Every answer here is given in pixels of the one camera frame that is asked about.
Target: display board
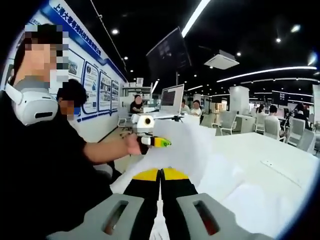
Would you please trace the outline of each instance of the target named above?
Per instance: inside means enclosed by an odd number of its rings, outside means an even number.
[[[68,69],[52,72],[49,92],[56,96],[63,82],[68,79],[79,81],[87,93],[87,102],[77,117],[79,134],[88,142],[99,141],[117,127],[120,89],[127,82],[126,78],[64,0],[47,1],[27,24],[55,24],[68,32],[69,38],[63,39],[63,43],[68,44],[68,50],[63,51],[63,56],[68,57]],[[12,44],[3,67],[2,90],[12,74],[23,33]]]

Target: woman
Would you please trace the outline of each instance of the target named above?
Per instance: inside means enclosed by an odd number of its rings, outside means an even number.
[[[200,102],[199,102],[199,100],[194,100],[194,101],[193,101],[193,108],[191,109],[190,114],[193,115],[193,116],[198,116],[198,117],[200,117],[200,115],[201,115],[201,108],[200,108]]]
[[[142,98],[140,95],[134,96],[134,101],[130,104],[130,113],[131,114],[141,114],[144,112],[142,109]]]
[[[256,109],[256,114],[265,115],[265,105],[260,104],[260,106]]]

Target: gray gripper part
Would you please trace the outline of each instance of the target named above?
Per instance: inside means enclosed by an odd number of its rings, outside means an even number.
[[[261,233],[250,233],[236,223],[235,214],[206,193],[178,197],[191,240],[272,240]],[[218,232],[209,235],[195,205],[199,204],[214,222]]]
[[[48,240],[128,240],[144,199],[141,197],[113,194],[84,215],[81,225],[71,231],[59,231],[47,236]],[[120,205],[126,207],[112,235],[104,229]]]

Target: black shirt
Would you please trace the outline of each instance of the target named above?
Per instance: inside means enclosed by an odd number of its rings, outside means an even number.
[[[309,127],[308,119],[304,114],[298,113],[298,114],[294,115],[293,118],[304,120],[305,121],[305,129],[311,130],[311,128]]]
[[[112,192],[83,154],[86,142],[58,111],[24,126],[0,91],[1,217],[12,239],[69,231]]]
[[[133,101],[131,104],[130,104],[130,113],[131,114],[140,114],[141,112],[140,111],[135,111],[134,108],[136,109],[141,109],[142,108],[142,103],[140,104],[136,104],[136,101]]]

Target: ceiling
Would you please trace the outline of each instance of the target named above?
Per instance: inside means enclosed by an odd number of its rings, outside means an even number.
[[[102,15],[116,48],[90,0],[66,2],[127,79],[133,81],[137,77],[144,78],[146,86],[151,84],[146,53],[176,27],[183,29],[200,2],[118,0],[110,4],[108,1],[92,1]],[[210,96],[228,93],[229,87],[242,82],[249,82],[243,86],[250,89],[250,97],[254,97],[256,92],[271,90],[312,95],[312,84],[318,82],[296,78],[320,80],[320,74],[314,75],[316,70],[275,71],[217,81],[255,71],[307,66],[311,53],[320,54],[317,16],[317,7],[312,0],[299,4],[289,0],[211,0],[184,38],[192,67],[179,73],[179,83],[186,82],[185,89],[203,85],[202,88],[189,91],[191,95],[195,92]],[[301,26],[300,31],[292,33],[291,29],[296,24]],[[118,35],[111,34],[114,28],[119,30]],[[276,38],[280,38],[281,42],[277,43]],[[204,63],[218,50],[234,55],[240,64],[226,70],[205,66]],[[313,66],[320,68],[319,62]],[[155,91],[175,85],[175,77],[174,74],[161,77]],[[292,79],[272,80],[279,78]],[[251,83],[263,79],[271,80]],[[310,97],[292,97],[311,101]]]

